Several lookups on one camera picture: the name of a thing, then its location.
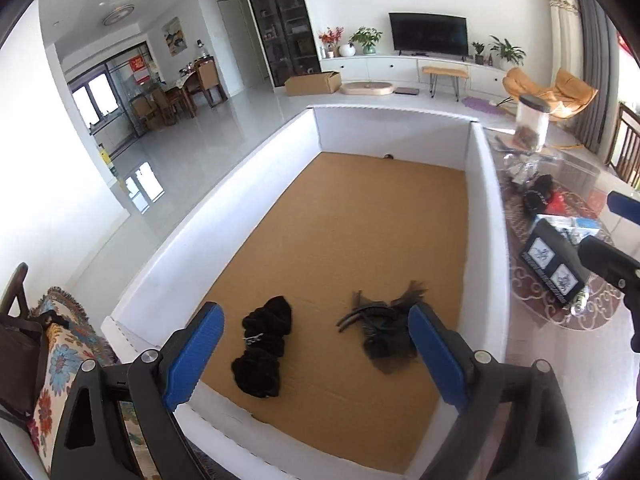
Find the blue white medicine box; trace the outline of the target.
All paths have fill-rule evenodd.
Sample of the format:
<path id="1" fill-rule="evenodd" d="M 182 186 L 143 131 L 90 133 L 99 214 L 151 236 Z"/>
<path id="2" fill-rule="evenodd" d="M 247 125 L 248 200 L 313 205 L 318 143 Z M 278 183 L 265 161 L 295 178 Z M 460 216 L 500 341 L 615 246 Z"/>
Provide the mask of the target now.
<path id="1" fill-rule="evenodd" d="M 600 232 L 598 220 L 582 217 L 563 217 L 556 214 L 538 214 L 534 222 L 544 220 L 566 237 L 572 244 L 579 244 L 587 236 L 597 236 Z"/>

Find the wooden chair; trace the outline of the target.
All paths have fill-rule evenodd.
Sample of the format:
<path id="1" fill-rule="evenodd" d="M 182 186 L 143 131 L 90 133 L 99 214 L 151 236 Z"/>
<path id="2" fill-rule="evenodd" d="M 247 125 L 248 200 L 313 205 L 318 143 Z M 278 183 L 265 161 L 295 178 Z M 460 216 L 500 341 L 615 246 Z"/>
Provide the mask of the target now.
<path id="1" fill-rule="evenodd" d="M 606 166 L 620 180 L 638 191 L 640 186 L 640 118 L 629 106 L 618 103 L 614 136 Z"/>

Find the red cloth item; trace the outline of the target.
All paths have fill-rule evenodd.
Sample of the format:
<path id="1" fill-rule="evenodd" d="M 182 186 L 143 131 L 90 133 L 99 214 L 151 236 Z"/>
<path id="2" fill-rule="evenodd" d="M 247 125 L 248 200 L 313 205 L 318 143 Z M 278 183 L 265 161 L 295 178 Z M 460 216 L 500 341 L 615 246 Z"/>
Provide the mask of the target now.
<path id="1" fill-rule="evenodd" d="M 544 213 L 550 214 L 550 216 L 573 217 L 572 210 L 565 203 L 564 194 L 561 192 L 552 194 Z"/>

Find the grey curtain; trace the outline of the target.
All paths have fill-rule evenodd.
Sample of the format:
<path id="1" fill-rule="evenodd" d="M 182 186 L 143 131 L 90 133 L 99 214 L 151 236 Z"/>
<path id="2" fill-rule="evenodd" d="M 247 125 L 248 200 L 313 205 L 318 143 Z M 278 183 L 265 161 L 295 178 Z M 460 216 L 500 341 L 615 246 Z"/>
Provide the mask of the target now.
<path id="1" fill-rule="evenodd" d="M 613 141 L 618 109 L 620 54 L 617 29 L 598 0 L 578 0 L 582 20 L 582 79 L 598 90 L 597 96 L 577 117 L 582 144 L 605 160 Z"/>

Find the black cloth item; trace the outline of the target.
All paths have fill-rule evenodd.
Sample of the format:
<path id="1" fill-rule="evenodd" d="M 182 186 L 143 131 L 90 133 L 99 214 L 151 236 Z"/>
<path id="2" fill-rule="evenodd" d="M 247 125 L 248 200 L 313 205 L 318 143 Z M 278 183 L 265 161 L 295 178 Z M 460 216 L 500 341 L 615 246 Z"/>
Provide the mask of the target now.
<path id="1" fill-rule="evenodd" d="M 285 337 L 292 332 L 292 308 L 283 296 L 270 298 L 242 319 L 245 350 L 231 363 L 234 381 L 254 398 L 280 393 L 280 363 Z"/>

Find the silver glitter bow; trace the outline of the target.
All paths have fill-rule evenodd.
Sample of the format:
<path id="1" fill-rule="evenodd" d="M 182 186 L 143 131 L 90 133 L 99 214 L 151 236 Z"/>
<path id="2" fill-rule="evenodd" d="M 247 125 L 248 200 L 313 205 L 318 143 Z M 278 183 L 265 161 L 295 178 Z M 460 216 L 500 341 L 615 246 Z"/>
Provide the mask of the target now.
<path id="1" fill-rule="evenodd" d="M 503 167 L 509 181 L 516 185 L 526 185 L 536 177 L 540 157 L 537 154 L 509 153 L 503 157 Z"/>

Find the clear plastic jar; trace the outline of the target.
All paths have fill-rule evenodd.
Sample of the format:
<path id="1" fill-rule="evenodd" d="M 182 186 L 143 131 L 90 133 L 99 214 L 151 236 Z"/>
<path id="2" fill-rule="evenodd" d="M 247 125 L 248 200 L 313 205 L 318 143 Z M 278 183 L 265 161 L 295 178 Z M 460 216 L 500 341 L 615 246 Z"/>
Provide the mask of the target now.
<path id="1" fill-rule="evenodd" d="M 540 152 L 546 142 L 550 110 L 549 104 L 538 96 L 522 94 L 516 110 L 514 143 L 523 150 Z"/>

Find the orange lounge chair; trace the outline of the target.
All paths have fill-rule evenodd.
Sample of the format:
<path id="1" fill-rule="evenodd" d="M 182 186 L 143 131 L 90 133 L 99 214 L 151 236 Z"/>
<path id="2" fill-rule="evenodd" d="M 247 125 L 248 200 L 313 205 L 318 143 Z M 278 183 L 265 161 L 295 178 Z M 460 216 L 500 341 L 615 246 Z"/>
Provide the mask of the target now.
<path id="1" fill-rule="evenodd" d="M 524 94 L 542 99 L 550 106 L 550 120 L 560 122 L 582 112 L 596 98 L 598 90 L 560 68 L 551 87 L 533 82 L 519 67 L 511 68 L 502 80 L 506 93 L 515 101 Z"/>

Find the large white cardboard box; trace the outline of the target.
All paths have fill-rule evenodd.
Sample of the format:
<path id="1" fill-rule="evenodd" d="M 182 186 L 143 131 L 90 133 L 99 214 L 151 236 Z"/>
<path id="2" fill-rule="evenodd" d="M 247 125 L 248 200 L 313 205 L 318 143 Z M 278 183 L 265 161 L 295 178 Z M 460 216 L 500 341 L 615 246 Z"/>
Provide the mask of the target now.
<path id="1" fill-rule="evenodd" d="M 224 334 L 176 416 L 242 479 L 416 479 L 454 423 L 426 367 L 385 375 L 358 330 L 336 327 L 362 291 L 411 281 L 447 326 L 502 359 L 509 257 L 488 142 L 473 118 L 366 106 L 307 108 L 217 184 L 129 285 L 102 330 L 130 362 L 206 301 Z M 231 363 L 242 319 L 292 308 L 280 393 L 249 396 Z"/>

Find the green plant by television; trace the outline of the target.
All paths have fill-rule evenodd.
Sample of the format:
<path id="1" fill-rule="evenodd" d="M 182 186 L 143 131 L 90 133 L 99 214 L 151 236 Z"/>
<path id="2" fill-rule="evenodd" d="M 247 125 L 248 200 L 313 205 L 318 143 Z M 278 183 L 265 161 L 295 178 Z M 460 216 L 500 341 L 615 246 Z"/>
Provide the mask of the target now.
<path id="1" fill-rule="evenodd" d="M 490 50 L 498 55 L 502 62 L 513 66 L 523 66 L 526 53 L 522 47 L 512 44 L 506 38 L 500 39 L 497 36 L 491 36 L 492 44 Z"/>

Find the dining table with chairs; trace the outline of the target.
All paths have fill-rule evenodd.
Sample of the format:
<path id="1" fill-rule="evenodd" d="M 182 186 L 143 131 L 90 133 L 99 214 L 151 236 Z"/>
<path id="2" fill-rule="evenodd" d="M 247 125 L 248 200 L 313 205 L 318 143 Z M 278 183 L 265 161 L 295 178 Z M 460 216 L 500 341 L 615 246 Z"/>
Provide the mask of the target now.
<path id="1" fill-rule="evenodd" d="M 171 126 L 178 122 L 181 112 L 191 118 L 196 116 L 194 96 L 201 94 L 209 107 L 215 107 L 228 100 L 222 85 L 218 66 L 212 56 L 199 58 L 186 68 L 171 86 L 151 88 L 149 94 L 140 94 L 130 101 L 134 117 L 145 128 L 155 130 L 161 125 Z"/>

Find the round wooden cat scratcher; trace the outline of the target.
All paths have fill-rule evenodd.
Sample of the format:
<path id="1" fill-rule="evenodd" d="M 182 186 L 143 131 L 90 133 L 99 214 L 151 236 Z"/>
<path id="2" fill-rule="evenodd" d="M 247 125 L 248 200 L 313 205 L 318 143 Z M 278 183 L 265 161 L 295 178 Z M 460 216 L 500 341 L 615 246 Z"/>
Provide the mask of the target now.
<path id="1" fill-rule="evenodd" d="M 389 96 L 395 91 L 390 82 L 353 81 L 341 85 L 340 91 L 345 96 Z"/>

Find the green potted plant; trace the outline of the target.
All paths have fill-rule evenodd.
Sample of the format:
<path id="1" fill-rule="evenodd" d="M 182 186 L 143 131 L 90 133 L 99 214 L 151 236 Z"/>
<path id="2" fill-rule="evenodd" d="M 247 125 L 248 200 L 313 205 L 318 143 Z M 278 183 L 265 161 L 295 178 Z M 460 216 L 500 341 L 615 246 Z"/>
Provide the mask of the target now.
<path id="1" fill-rule="evenodd" d="M 383 33 L 374 27 L 359 27 L 356 32 L 350 36 L 349 41 L 352 44 L 359 44 L 362 47 L 364 55 L 372 55 L 376 53 L 376 46 L 380 42 Z"/>

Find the brown cardboard box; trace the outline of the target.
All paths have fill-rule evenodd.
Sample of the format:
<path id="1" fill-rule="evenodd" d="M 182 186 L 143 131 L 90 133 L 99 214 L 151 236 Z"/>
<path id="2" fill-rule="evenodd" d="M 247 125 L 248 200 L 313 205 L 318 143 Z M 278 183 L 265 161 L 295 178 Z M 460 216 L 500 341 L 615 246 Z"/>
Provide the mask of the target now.
<path id="1" fill-rule="evenodd" d="M 342 77 L 339 72 L 322 72 L 288 78 L 285 81 L 285 92 L 288 96 L 318 96 L 333 94 L 341 85 Z"/>

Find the black glass display cabinet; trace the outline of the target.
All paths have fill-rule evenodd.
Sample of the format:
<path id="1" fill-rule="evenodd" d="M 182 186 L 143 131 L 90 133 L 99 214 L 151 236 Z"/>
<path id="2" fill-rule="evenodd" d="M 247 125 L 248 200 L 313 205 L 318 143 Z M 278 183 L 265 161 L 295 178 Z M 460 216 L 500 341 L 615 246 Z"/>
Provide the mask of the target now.
<path id="1" fill-rule="evenodd" d="M 305 0 L 248 0 L 273 85 L 320 72 Z"/>

